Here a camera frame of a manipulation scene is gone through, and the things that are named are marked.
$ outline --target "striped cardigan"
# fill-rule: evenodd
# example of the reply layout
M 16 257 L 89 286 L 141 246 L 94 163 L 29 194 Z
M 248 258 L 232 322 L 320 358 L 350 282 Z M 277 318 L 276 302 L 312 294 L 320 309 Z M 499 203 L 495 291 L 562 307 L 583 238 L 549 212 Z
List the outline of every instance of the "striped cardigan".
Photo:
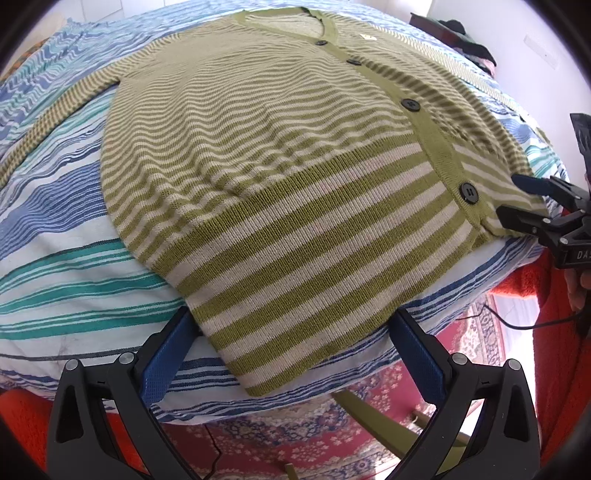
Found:
M 531 174 L 522 149 L 460 78 L 499 96 L 447 57 L 357 20 L 241 12 L 81 80 L 0 182 L 119 83 L 101 159 L 113 224 L 261 395 L 512 235 L 501 203 L 545 211 L 511 182 Z

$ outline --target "cable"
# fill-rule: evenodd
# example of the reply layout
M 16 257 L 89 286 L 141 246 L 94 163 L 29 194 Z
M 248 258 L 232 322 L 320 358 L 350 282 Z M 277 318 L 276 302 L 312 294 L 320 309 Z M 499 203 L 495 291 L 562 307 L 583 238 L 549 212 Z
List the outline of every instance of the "cable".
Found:
M 553 320 L 552 322 L 538 323 L 536 325 L 528 325 L 528 326 L 512 325 L 509 322 L 507 322 L 503 317 L 501 317 L 501 315 L 499 315 L 497 312 L 495 312 L 493 309 L 491 309 L 488 306 L 488 304 L 485 303 L 477 315 L 470 315 L 469 317 L 461 317 L 456 320 L 469 320 L 469 319 L 480 317 L 480 315 L 482 315 L 482 312 L 484 312 L 484 309 L 487 309 L 489 312 L 491 312 L 499 320 L 499 322 L 501 322 L 503 325 L 505 325 L 506 327 L 513 329 L 513 330 L 534 330 L 536 328 L 552 327 L 553 325 L 560 325 L 562 323 L 574 322 L 579 317 L 579 314 L 575 313 L 574 315 L 571 315 L 570 317 L 566 317 L 565 319 Z
M 213 461 L 211 471 L 205 477 L 203 477 L 203 480 L 209 480 L 213 476 L 213 474 L 216 472 L 217 463 L 219 462 L 219 459 L 222 456 L 222 451 L 217 446 L 217 443 L 216 443 L 215 439 L 213 438 L 212 432 L 209 431 L 209 427 L 206 424 L 203 424 L 203 426 L 207 430 L 207 433 L 209 434 L 209 438 L 211 438 L 211 440 L 212 440 L 213 447 L 217 450 L 217 457 Z

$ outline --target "black clamp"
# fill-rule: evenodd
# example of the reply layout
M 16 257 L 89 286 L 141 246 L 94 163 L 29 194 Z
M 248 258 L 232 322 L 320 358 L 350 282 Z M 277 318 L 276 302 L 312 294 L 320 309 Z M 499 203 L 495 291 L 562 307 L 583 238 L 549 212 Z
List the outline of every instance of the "black clamp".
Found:
M 591 174 L 591 116 L 572 113 L 579 150 Z M 504 228 L 536 236 L 554 257 L 556 268 L 591 268 L 591 202 L 589 192 L 557 177 L 537 179 L 513 175 L 513 183 L 524 192 L 554 199 L 570 213 L 548 218 L 517 207 L 501 205 L 496 214 Z M 577 331 L 583 337 L 591 328 L 591 294 L 577 319 Z
M 388 321 L 390 338 L 435 415 L 387 480 L 531 480 L 540 468 L 534 405 L 521 364 L 473 364 L 449 354 L 412 316 L 399 309 Z M 473 400 L 484 399 L 460 463 L 438 474 Z
M 164 396 L 193 339 L 197 325 L 186 307 L 137 353 L 111 364 L 85 367 L 68 360 L 51 411 L 47 473 L 52 480 L 198 480 L 176 451 L 150 405 Z M 123 458 L 106 418 L 103 399 L 114 400 L 149 475 Z

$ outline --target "person's hand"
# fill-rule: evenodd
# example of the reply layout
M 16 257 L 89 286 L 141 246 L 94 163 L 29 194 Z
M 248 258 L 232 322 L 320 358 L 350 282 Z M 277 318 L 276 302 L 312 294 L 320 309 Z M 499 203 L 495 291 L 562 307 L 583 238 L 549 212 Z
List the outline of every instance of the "person's hand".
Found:
M 585 306 L 587 291 L 591 290 L 591 270 L 585 270 L 581 275 L 574 269 L 564 270 L 566 286 L 569 289 L 571 308 L 578 312 Z

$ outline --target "striped bedsheet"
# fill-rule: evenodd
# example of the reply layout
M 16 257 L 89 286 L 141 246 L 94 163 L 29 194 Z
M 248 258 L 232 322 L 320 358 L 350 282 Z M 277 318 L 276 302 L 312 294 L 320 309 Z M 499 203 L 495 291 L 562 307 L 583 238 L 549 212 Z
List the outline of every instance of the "striped bedsheet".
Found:
M 489 76 L 433 37 L 377 10 L 334 0 L 196 1 L 115 22 L 68 23 L 0 86 L 0 158 L 75 81 L 152 40 L 221 15 L 302 5 L 349 15 L 415 38 Z M 472 87 L 522 145 L 537 176 L 566 179 L 535 122 Z M 60 125 L 0 190 L 0 386 L 52 398 L 64 363 L 113 361 L 160 330 L 182 304 L 177 292 L 126 250 L 99 185 L 102 133 L 115 88 Z M 552 212 L 558 207 L 548 204 Z M 407 307 L 436 333 L 465 306 L 541 252 L 531 239 L 498 240 L 462 259 Z M 284 406 L 335 390 L 397 359 L 384 328 L 281 389 L 248 397 L 205 338 L 195 341 L 170 392 L 153 407 L 161 421 L 200 423 Z

